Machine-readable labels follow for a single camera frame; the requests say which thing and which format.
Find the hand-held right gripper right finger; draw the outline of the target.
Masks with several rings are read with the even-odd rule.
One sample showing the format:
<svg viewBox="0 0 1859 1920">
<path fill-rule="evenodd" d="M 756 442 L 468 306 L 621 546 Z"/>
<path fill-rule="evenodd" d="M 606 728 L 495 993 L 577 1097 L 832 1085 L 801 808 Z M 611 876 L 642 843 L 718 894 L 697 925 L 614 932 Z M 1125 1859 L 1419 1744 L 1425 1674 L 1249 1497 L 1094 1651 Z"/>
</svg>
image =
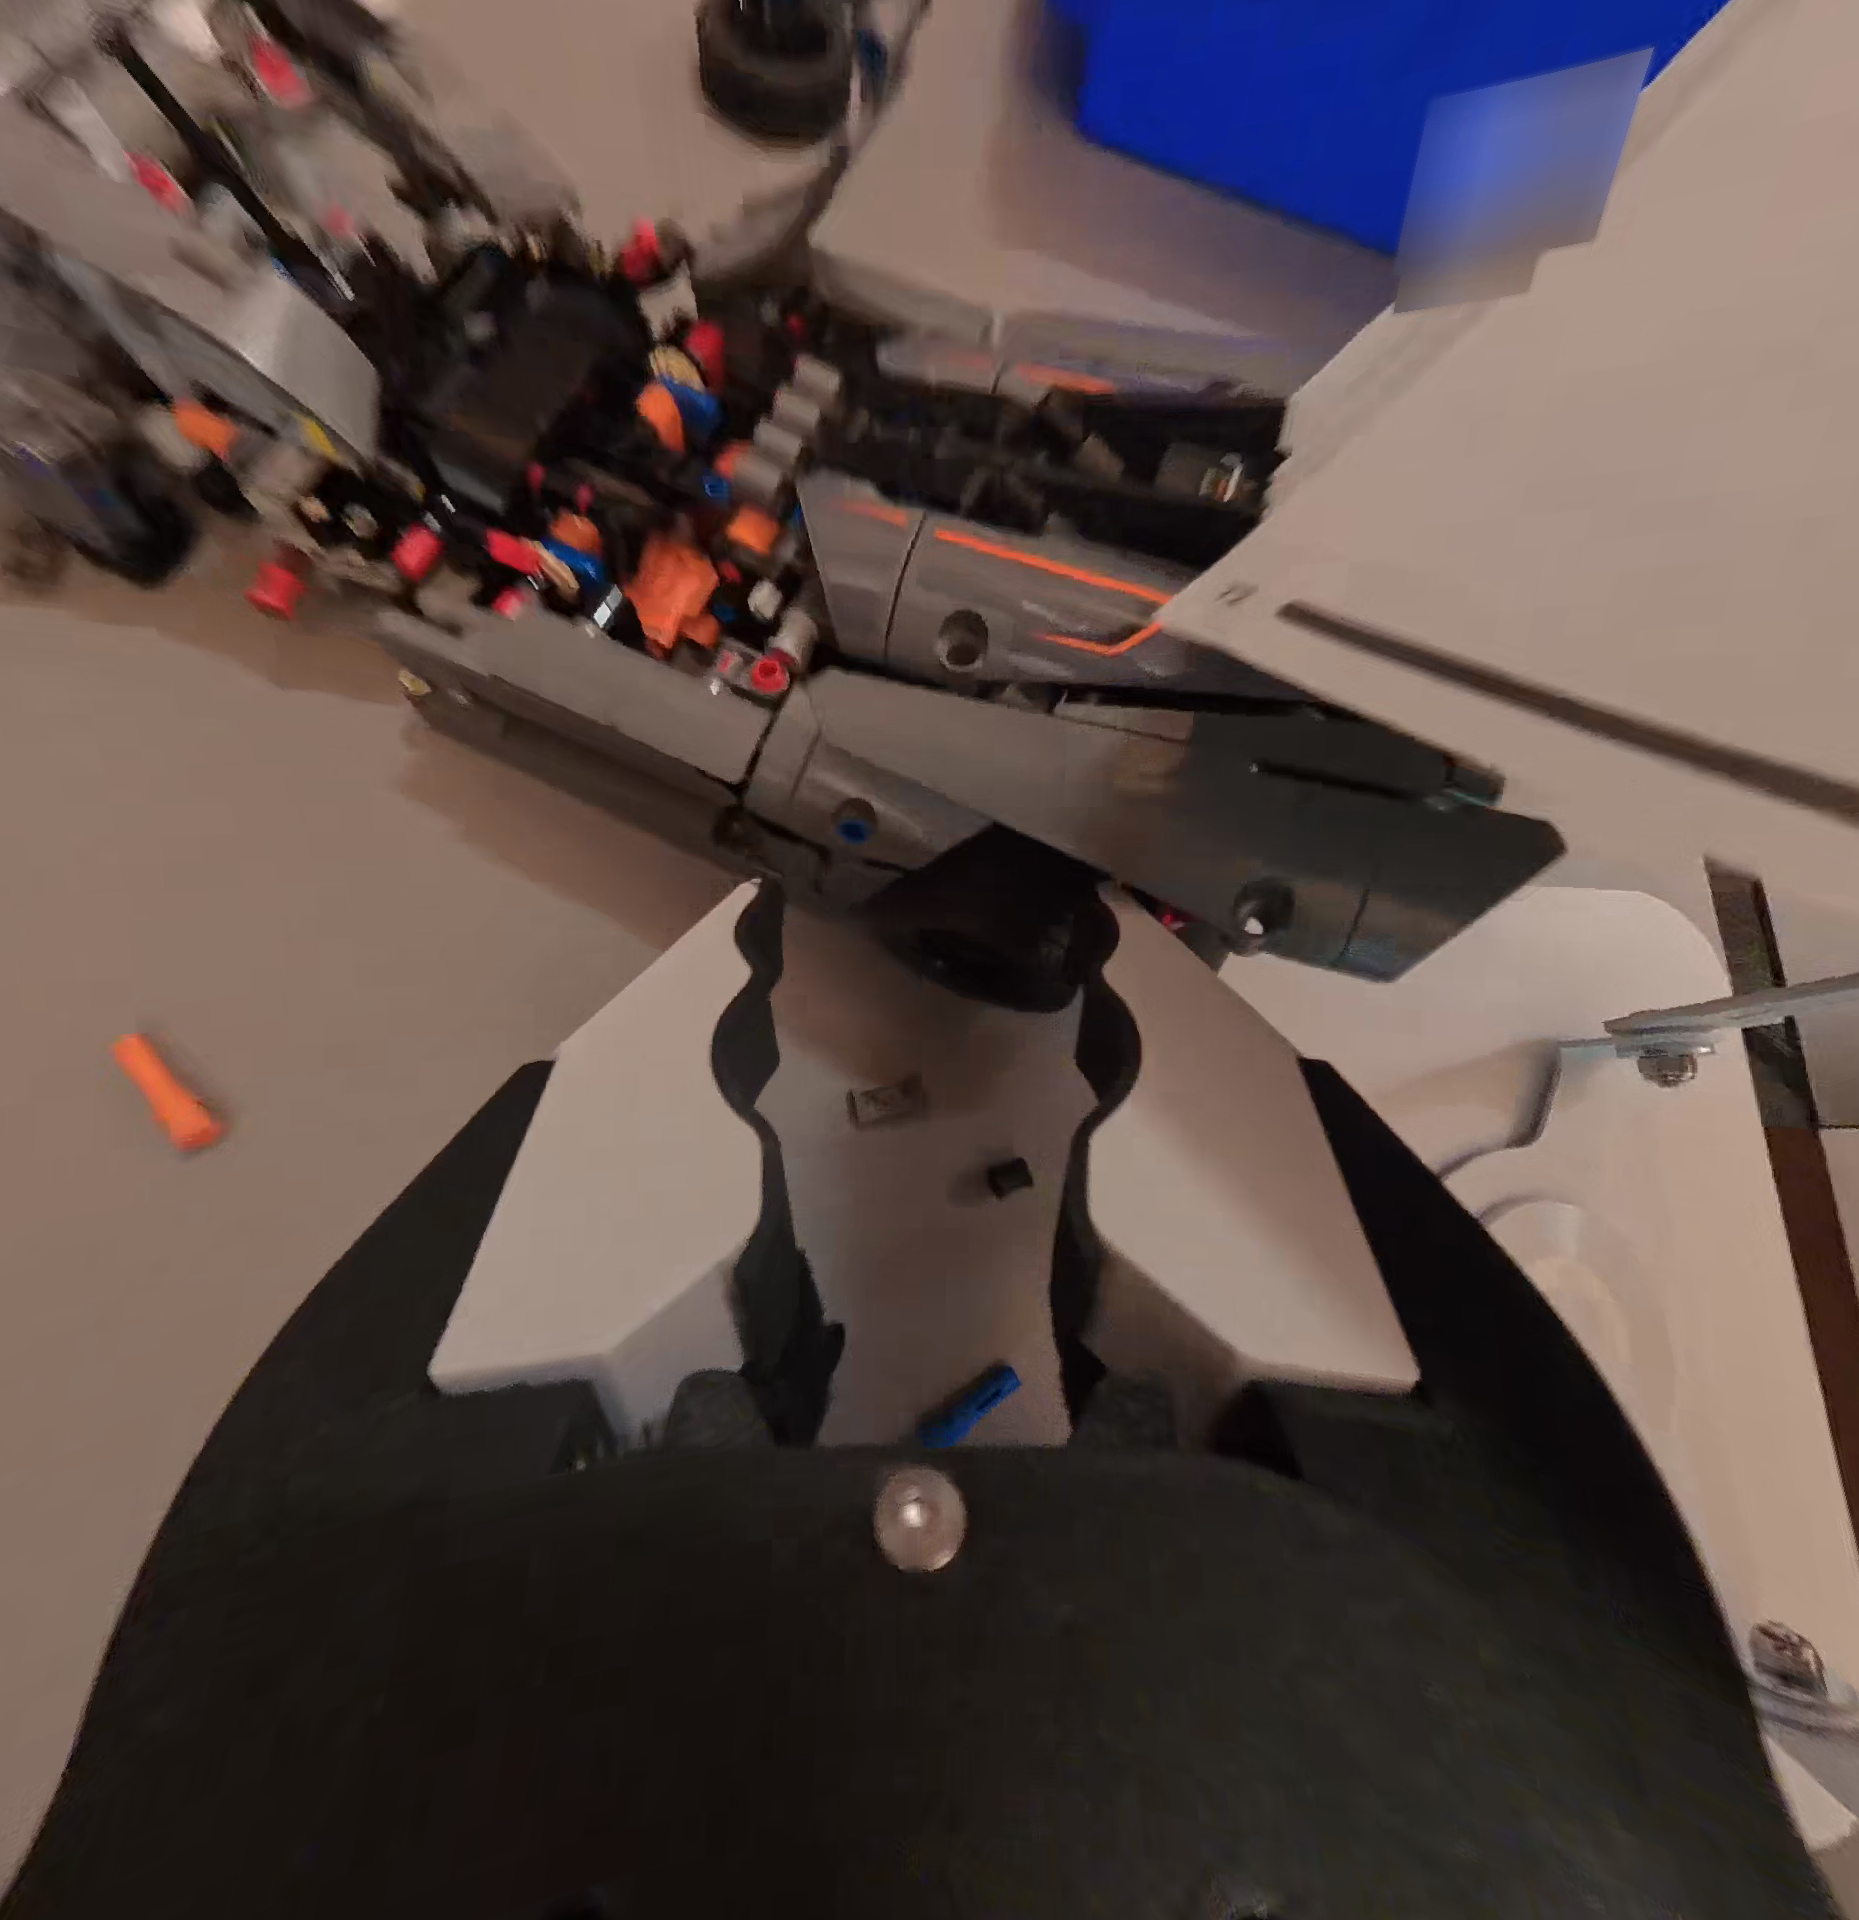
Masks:
<svg viewBox="0 0 1859 1920">
<path fill-rule="evenodd" d="M 1127 899 L 1089 916 L 1050 1318 L 1069 1430 L 1220 1430 L 1251 1388 L 1421 1369 L 1297 1048 Z"/>
</svg>

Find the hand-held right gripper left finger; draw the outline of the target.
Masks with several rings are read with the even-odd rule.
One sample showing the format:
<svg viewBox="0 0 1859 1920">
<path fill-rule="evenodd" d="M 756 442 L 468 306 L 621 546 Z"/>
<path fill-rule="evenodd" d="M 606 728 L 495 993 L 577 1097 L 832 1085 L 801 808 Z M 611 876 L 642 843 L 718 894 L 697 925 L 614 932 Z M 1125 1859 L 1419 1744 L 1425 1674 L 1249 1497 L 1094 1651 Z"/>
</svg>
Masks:
<svg viewBox="0 0 1859 1920">
<path fill-rule="evenodd" d="M 428 1378 L 444 1396 L 583 1384 L 666 1411 L 746 1362 L 742 1264 L 776 1194 L 784 900 L 736 885 L 552 1061 Z"/>
</svg>

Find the orange lego pin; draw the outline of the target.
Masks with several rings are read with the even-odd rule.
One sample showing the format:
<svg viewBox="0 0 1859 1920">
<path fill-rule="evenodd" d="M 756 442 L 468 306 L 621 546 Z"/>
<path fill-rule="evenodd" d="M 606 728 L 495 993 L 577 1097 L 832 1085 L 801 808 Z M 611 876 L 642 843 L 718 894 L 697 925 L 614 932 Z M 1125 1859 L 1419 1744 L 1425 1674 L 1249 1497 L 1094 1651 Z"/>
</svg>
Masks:
<svg viewBox="0 0 1859 1920">
<path fill-rule="evenodd" d="M 222 1118 L 176 1076 L 167 1054 L 146 1033 L 123 1033 L 111 1045 L 116 1066 L 143 1099 L 150 1119 L 182 1155 L 224 1140 Z"/>
</svg>

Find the grey lego car model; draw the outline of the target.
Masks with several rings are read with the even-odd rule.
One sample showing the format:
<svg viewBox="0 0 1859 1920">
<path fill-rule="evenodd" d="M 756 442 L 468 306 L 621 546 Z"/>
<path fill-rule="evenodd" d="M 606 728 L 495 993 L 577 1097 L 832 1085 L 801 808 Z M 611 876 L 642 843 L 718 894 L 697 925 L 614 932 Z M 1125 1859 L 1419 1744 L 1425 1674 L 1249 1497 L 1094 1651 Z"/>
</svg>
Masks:
<svg viewBox="0 0 1859 1920">
<path fill-rule="evenodd" d="M 206 516 L 438 732 L 859 914 L 999 1007 L 1127 892 L 1220 964 L 1398 981 L 1564 854 L 1503 778 L 1183 638 L 1283 403 L 967 353 L 811 230 L 926 12 L 849 4 L 807 177 L 598 238 L 393 4 L 0 4 L 6 564 L 141 588 Z"/>
</svg>

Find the blue lego pin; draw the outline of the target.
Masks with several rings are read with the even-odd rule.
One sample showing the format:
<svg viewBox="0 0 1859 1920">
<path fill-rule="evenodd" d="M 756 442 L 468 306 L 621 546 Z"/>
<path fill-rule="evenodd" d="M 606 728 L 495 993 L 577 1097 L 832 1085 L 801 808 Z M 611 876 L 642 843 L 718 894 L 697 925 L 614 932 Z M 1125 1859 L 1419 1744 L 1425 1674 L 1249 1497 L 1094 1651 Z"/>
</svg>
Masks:
<svg viewBox="0 0 1859 1920">
<path fill-rule="evenodd" d="M 922 1451 L 957 1450 L 970 1441 L 999 1406 L 1006 1404 L 1017 1393 L 1017 1369 L 1005 1361 L 989 1362 L 989 1367 L 953 1388 L 919 1419 L 913 1444 Z"/>
</svg>

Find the black lego tire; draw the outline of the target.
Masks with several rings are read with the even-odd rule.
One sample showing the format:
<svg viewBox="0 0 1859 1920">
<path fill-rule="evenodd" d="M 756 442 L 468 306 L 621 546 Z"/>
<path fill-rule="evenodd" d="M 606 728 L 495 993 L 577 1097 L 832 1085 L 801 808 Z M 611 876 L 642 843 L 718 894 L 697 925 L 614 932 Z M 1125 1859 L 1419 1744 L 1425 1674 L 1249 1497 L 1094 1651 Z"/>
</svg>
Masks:
<svg viewBox="0 0 1859 1920">
<path fill-rule="evenodd" d="M 813 147 L 845 119 L 849 4 L 702 2 L 694 35 L 702 97 L 732 131 L 773 147 Z"/>
</svg>

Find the blue plastic bin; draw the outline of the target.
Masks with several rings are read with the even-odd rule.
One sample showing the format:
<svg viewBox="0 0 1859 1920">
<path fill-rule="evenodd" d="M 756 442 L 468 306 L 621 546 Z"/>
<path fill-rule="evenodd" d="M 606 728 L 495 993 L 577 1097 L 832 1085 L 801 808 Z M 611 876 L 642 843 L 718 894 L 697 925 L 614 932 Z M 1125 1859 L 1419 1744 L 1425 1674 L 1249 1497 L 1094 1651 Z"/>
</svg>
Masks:
<svg viewBox="0 0 1859 1920">
<path fill-rule="evenodd" d="M 1428 108 L 1622 55 L 1652 84 L 1719 2 L 1061 2 L 1076 129 L 1396 252 Z"/>
</svg>

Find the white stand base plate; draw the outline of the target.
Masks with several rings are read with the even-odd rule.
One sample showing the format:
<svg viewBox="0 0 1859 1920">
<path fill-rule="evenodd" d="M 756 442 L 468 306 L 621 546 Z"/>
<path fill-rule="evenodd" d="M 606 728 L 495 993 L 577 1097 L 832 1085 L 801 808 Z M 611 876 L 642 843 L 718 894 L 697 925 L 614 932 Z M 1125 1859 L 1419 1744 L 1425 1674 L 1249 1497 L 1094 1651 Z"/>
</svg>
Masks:
<svg viewBox="0 0 1859 1920">
<path fill-rule="evenodd" d="M 1403 981 L 1272 956 L 1224 983 L 1325 1060 L 1535 1283 L 1598 1364 L 1690 1534 L 1733 1651 L 1772 1622 L 1859 1707 L 1859 1551 L 1744 1055 L 1652 1086 L 1561 1045 L 1729 996 L 1705 932 L 1616 888 L 1524 889 Z"/>
</svg>

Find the metal stand bracket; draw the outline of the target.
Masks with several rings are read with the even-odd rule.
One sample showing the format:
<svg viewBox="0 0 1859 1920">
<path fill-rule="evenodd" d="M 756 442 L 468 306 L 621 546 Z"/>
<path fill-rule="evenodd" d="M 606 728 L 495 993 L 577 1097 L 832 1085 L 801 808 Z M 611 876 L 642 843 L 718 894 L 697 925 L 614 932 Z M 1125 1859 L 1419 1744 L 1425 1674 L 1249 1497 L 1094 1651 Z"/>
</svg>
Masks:
<svg viewBox="0 0 1859 1920">
<path fill-rule="evenodd" d="M 1681 1007 L 1625 1013 L 1600 1030 L 1555 1045 L 1559 1068 L 1603 1060 L 1699 1060 L 1712 1038 L 1802 1020 L 1805 1013 L 1859 1003 L 1859 971 L 1826 981 L 1791 983 L 1751 993 L 1722 996 Z"/>
<path fill-rule="evenodd" d="M 1827 1667 L 1805 1635 L 1758 1619 L 1744 1647 L 1746 1687 L 1765 1732 L 1859 1755 L 1859 1691 Z"/>
</svg>

